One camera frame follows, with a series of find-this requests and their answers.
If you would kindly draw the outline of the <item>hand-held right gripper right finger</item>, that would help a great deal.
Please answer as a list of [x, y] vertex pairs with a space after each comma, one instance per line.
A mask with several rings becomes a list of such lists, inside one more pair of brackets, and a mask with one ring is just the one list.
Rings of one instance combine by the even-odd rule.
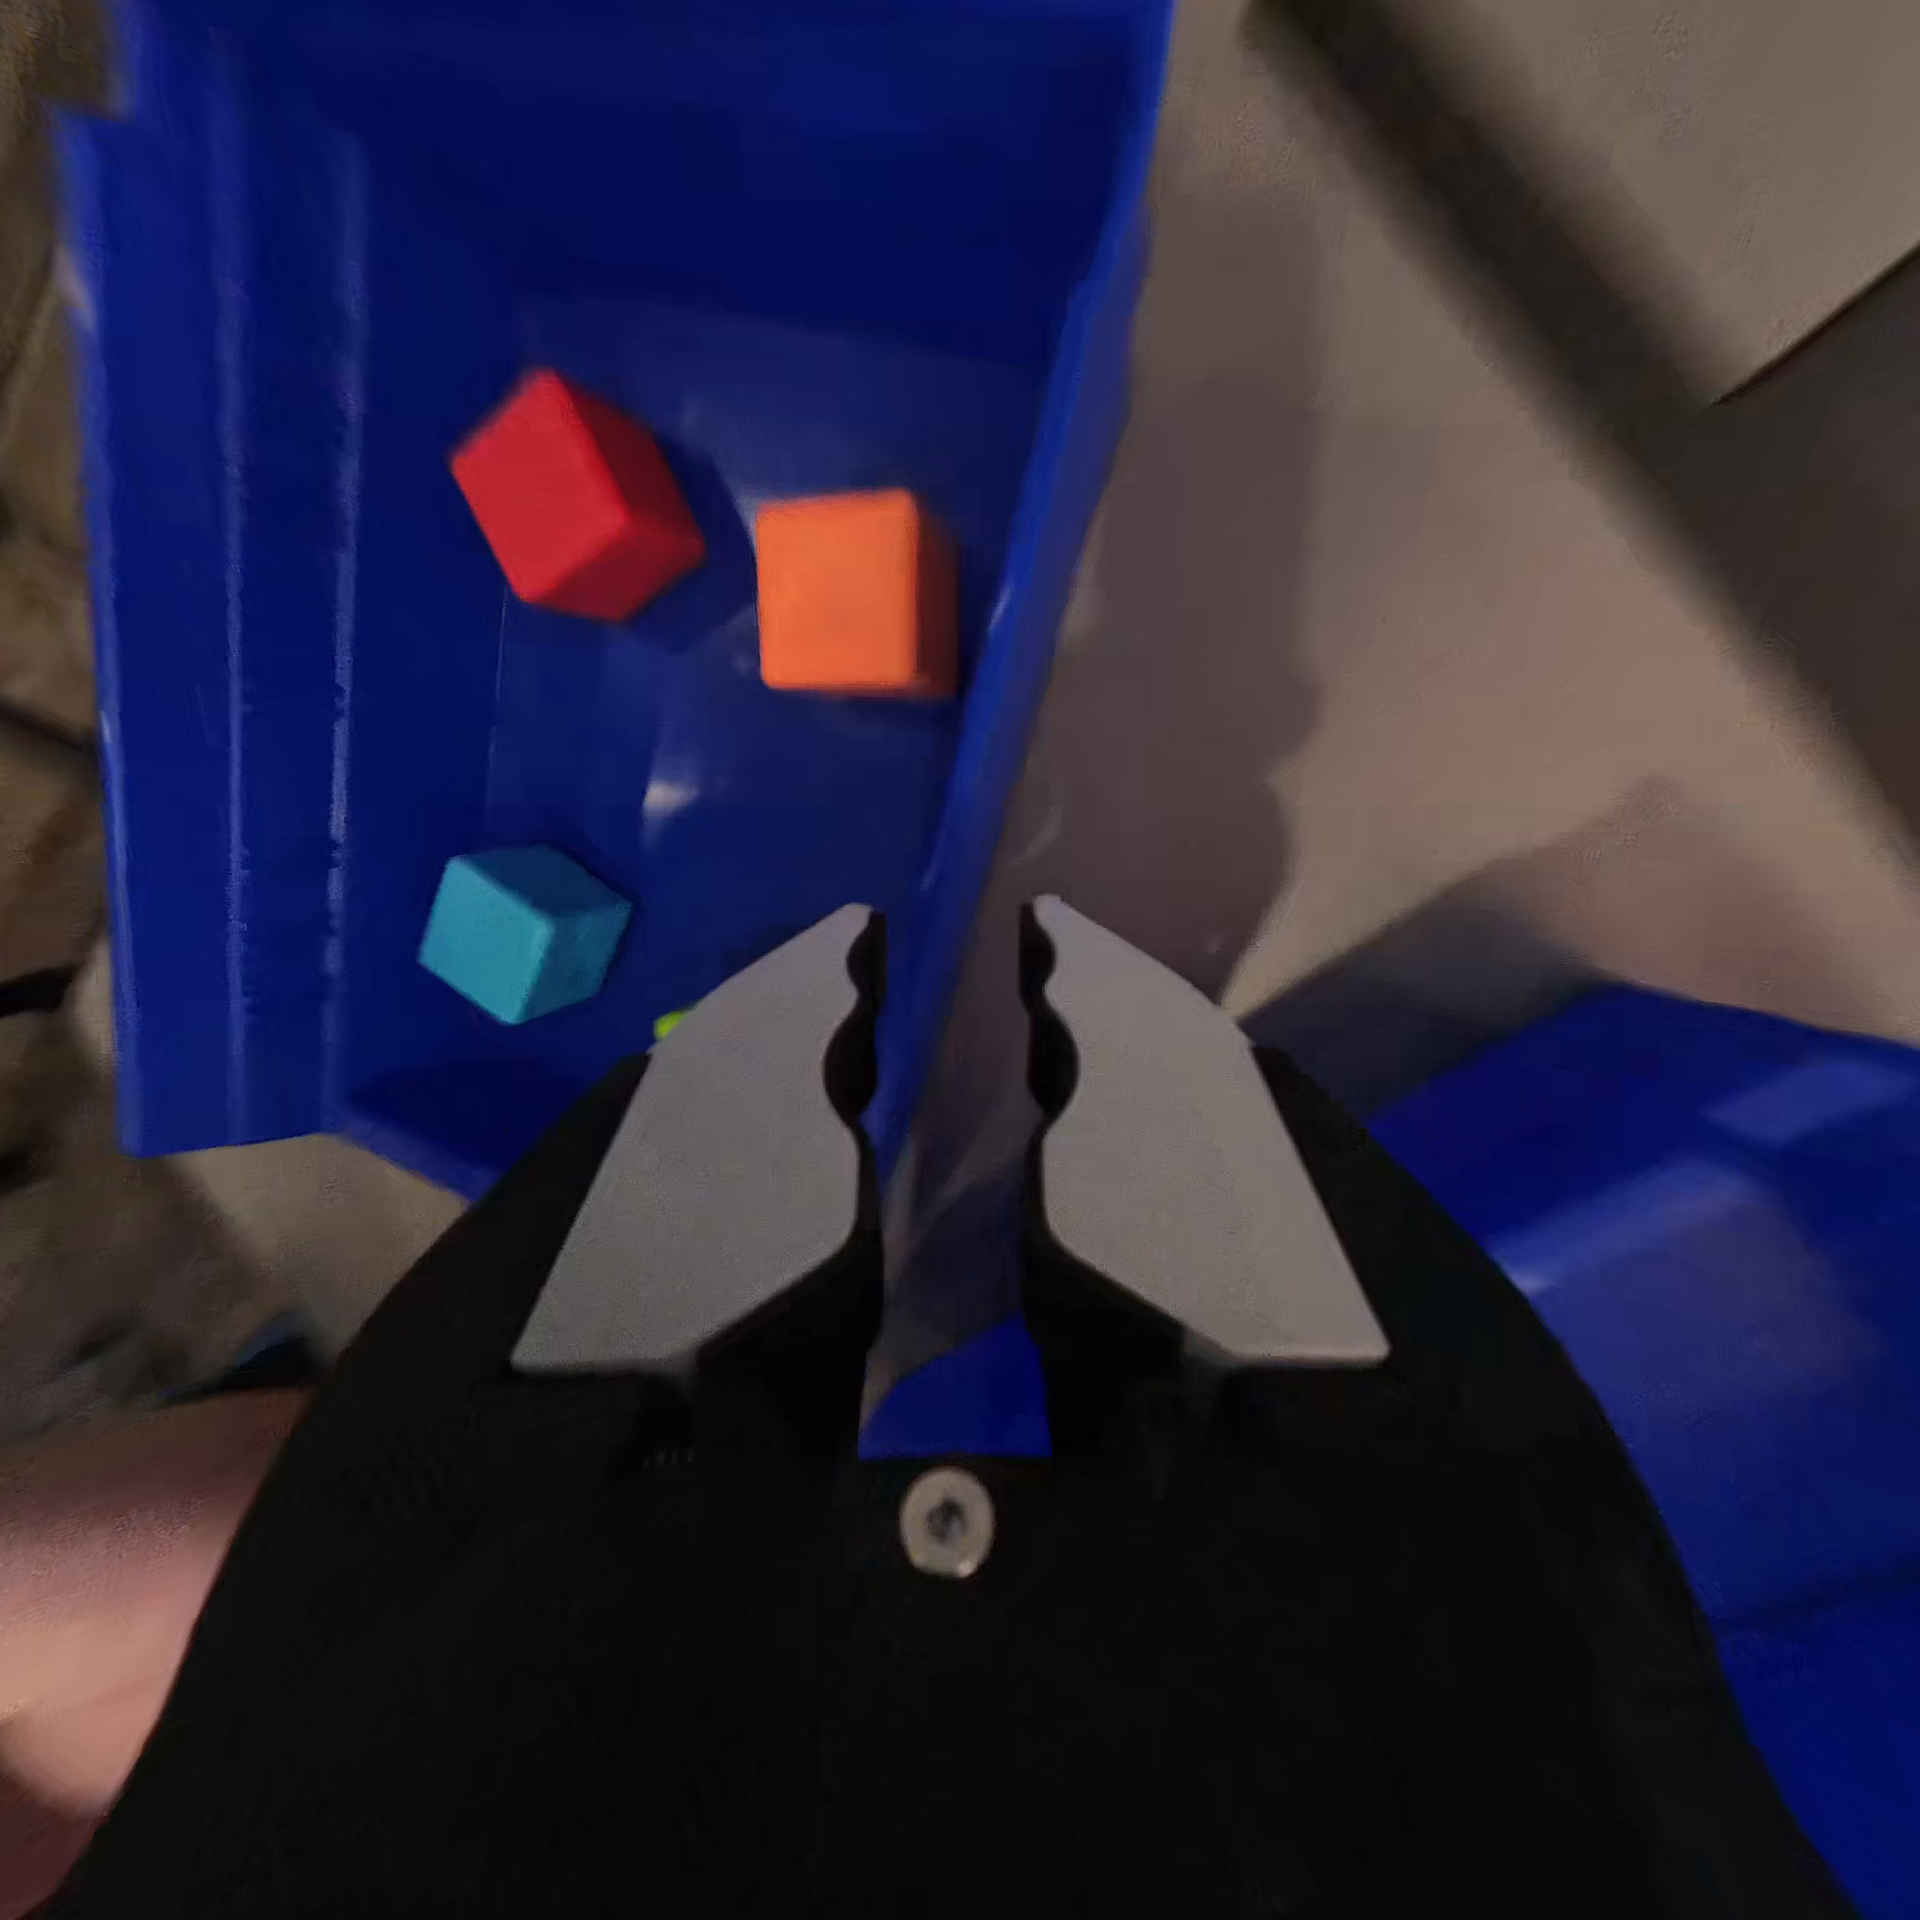
[[1053, 1436], [1363, 1403], [1389, 1334], [1251, 1043], [1061, 896], [1021, 912], [1021, 1311]]

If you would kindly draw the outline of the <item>blue plastic bin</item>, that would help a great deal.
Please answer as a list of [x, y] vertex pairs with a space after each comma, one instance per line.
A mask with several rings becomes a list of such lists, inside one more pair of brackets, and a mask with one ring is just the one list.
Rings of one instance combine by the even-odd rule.
[[[137, 1155], [347, 1135], [462, 1196], [658, 1015], [881, 913], [895, 1169], [1127, 409], [1171, 5], [112, 5], [64, 112]], [[448, 454], [531, 368], [705, 564], [520, 603]], [[957, 689], [760, 684], [757, 507], [913, 492]], [[633, 904], [590, 1000], [418, 966], [446, 862]]]
[[1366, 1124], [1629, 1448], [1861, 1916], [1917, 1916], [1917, 1053], [1610, 988]]

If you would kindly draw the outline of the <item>orange magnetic cube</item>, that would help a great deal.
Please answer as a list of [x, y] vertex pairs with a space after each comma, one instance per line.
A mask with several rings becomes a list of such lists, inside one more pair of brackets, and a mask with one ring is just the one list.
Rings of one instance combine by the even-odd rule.
[[945, 702], [957, 689], [957, 557], [902, 487], [757, 507], [758, 679], [790, 692]]

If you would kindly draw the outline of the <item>teal magnetic cube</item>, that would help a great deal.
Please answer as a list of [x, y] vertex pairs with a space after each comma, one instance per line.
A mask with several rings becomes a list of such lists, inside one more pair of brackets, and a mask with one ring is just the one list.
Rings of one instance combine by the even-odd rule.
[[446, 862], [418, 966], [496, 1024], [594, 998], [633, 926], [633, 902], [557, 847], [493, 847]]

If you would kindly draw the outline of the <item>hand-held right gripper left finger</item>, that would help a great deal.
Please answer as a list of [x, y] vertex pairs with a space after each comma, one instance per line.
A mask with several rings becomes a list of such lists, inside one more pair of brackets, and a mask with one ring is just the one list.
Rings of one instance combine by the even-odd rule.
[[518, 1375], [649, 1375], [709, 1424], [857, 1430], [881, 1303], [864, 1124], [881, 992], [881, 913], [848, 902], [647, 1053], [518, 1332]]

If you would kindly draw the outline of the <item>red magnetic cube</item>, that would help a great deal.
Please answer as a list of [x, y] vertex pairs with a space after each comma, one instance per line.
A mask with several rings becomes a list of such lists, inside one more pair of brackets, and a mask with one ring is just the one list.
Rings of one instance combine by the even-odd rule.
[[654, 435], [552, 368], [528, 371], [448, 454], [507, 588], [565, 617], [622, 622], [709, 560]]

